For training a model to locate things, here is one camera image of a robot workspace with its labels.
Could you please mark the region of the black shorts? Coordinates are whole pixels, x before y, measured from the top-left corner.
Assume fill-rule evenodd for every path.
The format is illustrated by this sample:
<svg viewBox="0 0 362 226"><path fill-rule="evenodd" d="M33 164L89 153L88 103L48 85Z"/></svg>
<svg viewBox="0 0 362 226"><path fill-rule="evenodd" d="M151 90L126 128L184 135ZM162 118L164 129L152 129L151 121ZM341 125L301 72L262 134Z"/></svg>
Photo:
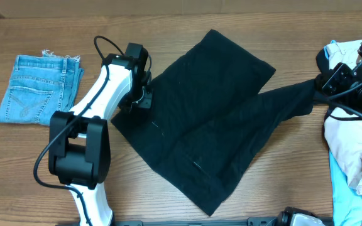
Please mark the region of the black shorts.
<svg viewBox="0 0 362 226"><path fill-rule="evenodd" d="M147 165L212 215L282 122L311 113L314 81L263 92L275 69L216 30L151 81L149 112L112 119Z"/></svg>

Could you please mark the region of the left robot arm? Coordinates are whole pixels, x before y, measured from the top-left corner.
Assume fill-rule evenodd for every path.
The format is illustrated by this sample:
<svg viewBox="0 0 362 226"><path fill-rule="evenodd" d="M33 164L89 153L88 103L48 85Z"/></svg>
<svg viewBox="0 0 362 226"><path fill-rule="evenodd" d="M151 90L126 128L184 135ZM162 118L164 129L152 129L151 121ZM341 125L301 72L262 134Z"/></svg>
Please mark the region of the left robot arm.
<svg viewBox="0 0 362 226"><path fill-rule="evenodd" d="M114 225L104 180L111 164L108 124L116 109L144 115L153 91L150 59L143 45L129 43L123 54L102 60L101 74L86 96L68 112L50 119L48 169L75 200L79 225Z"/></svg>

